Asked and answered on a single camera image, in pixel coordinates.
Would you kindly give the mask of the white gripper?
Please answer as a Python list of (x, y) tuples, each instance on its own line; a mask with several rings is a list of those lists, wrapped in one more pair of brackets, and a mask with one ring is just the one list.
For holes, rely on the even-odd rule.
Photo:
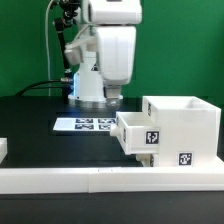
[[(106, 85), (126, 85), (133, 71), (136, 28), (134, 26), (103, 26), (96, 29), (97, 62)], [(120, 86), (105, 87), (109, 104), (118, 104)]]

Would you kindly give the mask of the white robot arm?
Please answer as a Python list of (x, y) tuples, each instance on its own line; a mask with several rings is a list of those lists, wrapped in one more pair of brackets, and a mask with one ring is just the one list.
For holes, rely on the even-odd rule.
[(133, 74), (140, 0), (83, 0), (79, 32), (65, 47), (74, 75), (70, 98), (80, 104), (117, 106)]

